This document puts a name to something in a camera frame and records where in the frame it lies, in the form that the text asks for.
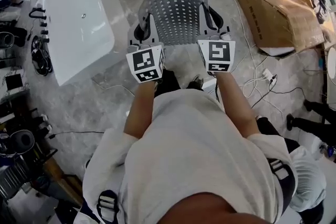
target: chair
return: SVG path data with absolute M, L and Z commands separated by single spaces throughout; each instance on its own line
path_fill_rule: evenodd
M 130 46 L 195 44 L 222 34 L 223 19 L 208 0 L 144 0 L 138 19 L 128 33 Z

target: marble floor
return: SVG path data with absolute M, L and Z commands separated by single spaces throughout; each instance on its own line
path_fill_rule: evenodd
M 40 32 L 40 28 L 37 22 L 33 25 L 33 20 L 28 17 L 28 13 L 35 6 L 36 1 L 26 0 L 24 2 L 21 18 L 18 22 L 19 27 L 24 27 L 28 31 L 32 28 L 33 36 Z M 132 25 L 142 0 L 120 1 L 129 24 Z M 257 77 L 262 76 L 262 71 L 265 68 L 268 68 L 272 74 L 277 74 L 278 82 L 274 91 L 289 91 L 295 87 L 302 87 L 307 99 L 320 101 L 322 73 L 305 71 L 319 69 L 318 54 L 314 49 L 283 60 L 272 57 L 265 59 L 265 56 L 258 53 L 246 18 L 240 10 L 241 23 L 237 6 L 233 0 L 209 0 L 209 4 L 223 17 L 224 25 L 230 26 L 232 38 L 236 41 L 233 75 L 239 85 L 243 85 L 254 77 L 254 66 L 256 65 L 258 66 Z M 243 34 L 242 24 L 251 46 L 251 54 Z M 130 74 L 125 60 L 105 72 L 97 74 L 92 79 L 59 87 L 54 74 L 42 77 L 34 71 L 30 56 L 30 41 L 24 48 L 19 48 L 18 53 L 20 55 L 19 62 L 26 70 L 30 84 L 31 105 L 37 107 L 40 113 L 49 116 L 55 133 L 104 131 L 107 128 L 120 130 L 123 128 L 133 96 L 122 87 L 104 90 L 97 84 L 104 88 L 121 84 L 134 91 L 137 88 L 137 83 Z M 175 71 L 182 87 L 186 86 L 196 74 L 206 77 L 196 45 L 168 47 L 165 65 L 168 69 Z M 268 91 L 268 83 L 258 81 L 257 88 L 261 94 L 265 94 Z M 252 83 L 244 89 L 245 95 L 250 95 L 248 100 L 251 105 L 260 98 L 260 93 L 257 90 L 252 92 L 252 90 Z M 308 113 L 302 108 L 303 99 L 300 90 L 288 94 L 270 93 L 265 97 L 265 101 L 261 100 L 254 109 L 256 114 L 267 116 L 284 136 L 303 140 L 308 143 L 308 146 L 311 146 L 314 139 L 310 134 L 296 129 L 288 132 L 285 128 L 285 117 L 288 113 L 319 120 L 316 114 Z M 85 171 L 84 164 L 94 152 L 100 138 L 100 134 L 59 134 L 55 139 L 50 140 L 50 144 L 59 150 L 55 159 L 65 173 L 76 174 L 82 178 Z

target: person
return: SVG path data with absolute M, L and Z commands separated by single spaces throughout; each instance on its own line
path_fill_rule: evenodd
M 106 130 L 84 175 L 83 197 L 100 221 L 279 220 L 297 186 L 285 140 L 260 134 L 234 77 L 215 76 L 225 111 L 199 79 L 180 89 L 164 70 L 156 93 L 153 81 L 139 85 L 123 131 Z
M 266 117 L 258 117 L 257 124 L 262 134 L 280 135 Z M 305 147 L 295 140 L 284 139 L 298 175 L 298 187 L 289 206 L 299 213 L 304 224 L 317 224 L 324 212 L 325 175 Z
M 336 136 L 334 135 L 334 124 L 336 122 L 336 111 L 328 107 L 327 104 L 316 102 L 309 102 L 304 100 L 304 107 L 307 111 L 315 111 L 319 115 L 325 117 L 330 124 L 318 123 L 302 118 L 294 118 L 292 114 L 287 115 L 287 129 L 292 130 L 293 127 L 317 136 L 321 141 L 327 143 L 329 146 L 336 145 Z

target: power plug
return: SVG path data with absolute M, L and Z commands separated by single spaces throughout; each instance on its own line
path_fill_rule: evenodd
M 275 83 L 277 82 L 277 76 L 276 75 L 273 76 L 272 73 L 267 68 L 262 72 L 262 75 L 269 81 L 270 89 L 274 87 Z

